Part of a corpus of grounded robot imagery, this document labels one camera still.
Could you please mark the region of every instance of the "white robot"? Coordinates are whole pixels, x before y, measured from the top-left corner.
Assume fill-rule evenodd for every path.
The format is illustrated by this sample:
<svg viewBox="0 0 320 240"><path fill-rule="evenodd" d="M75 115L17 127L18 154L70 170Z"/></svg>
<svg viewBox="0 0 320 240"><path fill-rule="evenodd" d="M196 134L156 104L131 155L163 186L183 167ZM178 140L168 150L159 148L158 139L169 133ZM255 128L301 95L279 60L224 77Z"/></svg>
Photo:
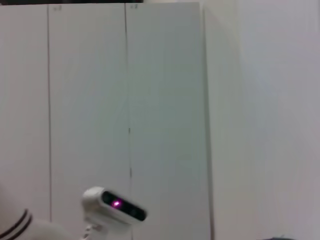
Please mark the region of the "white robot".
<svg viewBox="0 0 320 240"><path fill-rule="evenodd" d="M102 187L87 190L82 197L82 207L84 219L89 223L84 240L105 240L108 229L123 232L147 217L145 210ZM74 239L58 225L34 219L31 212L0 185L0 240Z"/></svg>

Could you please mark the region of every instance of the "white wall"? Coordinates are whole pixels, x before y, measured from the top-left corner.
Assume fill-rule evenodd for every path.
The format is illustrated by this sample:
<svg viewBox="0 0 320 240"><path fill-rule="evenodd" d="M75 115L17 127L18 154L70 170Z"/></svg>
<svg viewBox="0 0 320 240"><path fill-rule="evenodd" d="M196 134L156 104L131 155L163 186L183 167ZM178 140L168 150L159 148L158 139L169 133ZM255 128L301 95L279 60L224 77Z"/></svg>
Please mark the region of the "white wall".
<svg viewBox="0 0 320 240"><path fill-rule="evenodd" d="M320 237L317 0L239 0L257 238Z"/></svg>
<svg viewBox="0 0 320 240"><path fill-rule="evenodd" d="M318 1L204 11L215 239L319 239Z"/></svg>
<svg viewBox="0 0 320 240"><path fill-rule="evenodd" d="M204 4L215 240L256 239L237 5L236 0Z"/></svg>

